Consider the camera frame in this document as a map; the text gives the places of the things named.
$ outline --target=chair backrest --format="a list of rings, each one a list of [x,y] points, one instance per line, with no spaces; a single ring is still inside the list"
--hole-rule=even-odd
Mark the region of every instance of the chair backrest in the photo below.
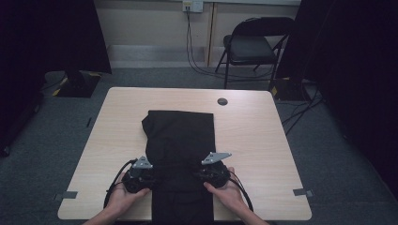
[[[238,24],[232,36],[284,36],[290,33],[293,23],[288,17],[251,18]]]

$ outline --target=black cable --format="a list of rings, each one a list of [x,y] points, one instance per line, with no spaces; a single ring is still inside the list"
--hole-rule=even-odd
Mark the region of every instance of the black cable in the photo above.
[[[302,105],[305,105],[307,103],[304,102],[304,103],[301,103],[301,104],[297,105],[297,104],[288,103],[288,102],[275,102],[275,104],[278,104],[278,105],[291,105],[291,106],[302,106]]]
[[[229,178],[229,180],[232,181],[232,183],[234,183],[240,189],[240,191],[242,191],[242,194],[245,197],[246,202],[248,203],[249,209],[252,210],[252,212],[254,212],[252,201],[250,200],[248,193],[246,192],[245,188],[243,187],[242,182],[240,182],[239,178],[237,177],[237,175],[234,172],[231,172],[231,171],[229,171],[229,172],[235,176],[237,181],[235,181],[231,178]]]
[[[323,99],[320,99],[320,100],[319,100],[318,102],[316,102],[314,105],[308,105],[307,108],[306,108],[305,110],[303,110],[303,111],[301,111],[301,112],[298,112],[298,113],[296,114],[296,115],[299,114],[298,119],[297,119],[297,120],[295,121],[295,123],[290,127],[290,129],[288,129],[288,130],[285,132],[285,135],[287,136],[287,134],[290,132],[290,130],[295,126],[295,124],[299,121],[299,119],[300,119],[307,111],[309,111],[311,108],[313,108],[313,107],[319,105],[321,102],[323,102]]]
[[[292,114],[288,119],[286,119],[286,120],[284,120],[284,121],[282,122],[282,124],[284,124],[284,123],[290,121],[292,118],[294,118],[294,117],[296,117],[296,116],[298,115],[298,119],[295,121],[295,123],[293,123],[293,125],[285,132],[285,135],[286,135],[286,136],[287,136],[287,134],[289,134],[290,130],[292,130],[292,128],[293,128],[293,127],[296,125],[296,123],[299,121],[299,119],[300,119],[307,111],[309,111],[311,108],[317,106],[319,103],[322,102],[322,98],[321,98],[316,104],[313,105],[313,103],[314,103],[314,101],[315,101],[315,99],[316,99],[316,95],[318,94],[318,91],[319,91],[319,86],[316,87],[316,91],[315,91],[315,93],[314,93],[313,98],[311,99],[310,103],[308,103],[307,107],[306,107],[304,110],[302,110],[301,112],[297,112],[297,113],[295,113],[295,114]]]
[[[116,185],[123,183],[123,182],[116,182],[117,179],[119,178],[120,174],[123,172],[123,170],[129,165],[129,164],[133,164],[135,161],[137,161],[137,159],[135,160],[130,160],[128,162],[126,162],[126,164],[123,165],[123,167],[120,169],[120,171],[117,173],[117,176],[114,179],[114,182],[112,182],[112,184],[109,186],[109,188],[106,190],[106,196],[105,196],[105,200],[103,202],[103,208],[106,207],[106,205],[108,204],[109,198],[111,197],[112,192],[114,191],[114,188]]]
[[[235,180],[233,180],[233,179],[231,179],[231,178],[229,179],[229,181],[231,181],[232,183],[234,183],[234,184],[240,189],[240,191],[242,192],[243,196],[244,196],[245,199],[246,199],[246,202],[248,203],[249,209],[250,209],[252,212],[254,212],[254,210],[253,210],[253,205],[252,205],[252,201],[250,200],[249,195],[248,195],[248,193],[244,190],[244,188],[241,187],[241,186],[237,183],[237,181],[235,181]]]
[[[190,8],[189,7],[185,7],[185,9],[186,9],[187,19],[188,19],[188,30],[187,30],[188,63],[190,64],[191,68],[197,73],[200,73],[200,74],[203,74],[203,75],[207,75],[207,76],[211,76],[211,77],[215,77],[215,78],[218,78],[218,79],[224,79],[224,77],[220,77],[220,74],[218,74],[218,73],[213,73],[213,72],[210,72],[210,71],[206,71],[206,70],[204,70],[204,69],[202,69],[202,68],[197,66],[197,64],[196,64],[196,62],[195,62],[195,60],[193,58]],[[189,46],[191,46],[191,59],[192,59],[192,62],[194,63],[194,65],[195,65],[195,67],[191,63]],[[267,76],[271,75],[272,69],[273,69],[273,66],[265,74],[260,75],[260,76],[256,76],[256,77],[243,77],[243,76],[237,76],[237,75],[231,75],[231,74],[229,74],[228,76],[229,77],[235,77],[235,78],[241,78],[241,79],[250,79],[250,80],[254,80],[255,81],[256,79],[267,77]]]

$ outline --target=gray carpet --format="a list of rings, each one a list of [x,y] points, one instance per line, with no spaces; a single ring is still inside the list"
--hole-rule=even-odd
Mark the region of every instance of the gray carpet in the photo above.
[[[233,70],[234,74],[241,72],[245,68]],[[62,72],[47,74],[47,85],[62,76]],[[92,98],[52,97],[56,86],[44,90],[40,110],[10,146],[10,157],[0,158],[0,224],[83,222],[60,220],[60,202],[54,195],[68,188],[109,88],[221,89],[222,82],[191,68],[118,68],[101,78]],[[233,83],[230,88],[265,90],[267,84]],[[296,105],[300,103],[276,102],[281,120],[299,111]],[[285,130],[294,121],[285,124]],[[343,136],[323,103],[306,112],[291,129],[287,139],[303,186],[314,192],[309,198],[313,217],[275,221],[277,224],[398,224],[397,202],[366,158]]]

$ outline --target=chair seat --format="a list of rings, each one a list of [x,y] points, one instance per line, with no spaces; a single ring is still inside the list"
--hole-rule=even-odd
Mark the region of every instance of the chair seat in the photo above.
[[[230,35],[224,37],[224,46],[227,46],[230,38]],[[273,64],[277,60],[264,37],[236,36],[231,42],[230,63],[234,66]]]

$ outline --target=electrical outlet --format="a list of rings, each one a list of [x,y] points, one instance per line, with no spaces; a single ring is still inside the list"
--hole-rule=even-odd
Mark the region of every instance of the electrical outlet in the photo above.
[[[182,1],[182,11],[193,11],[193,2]]]

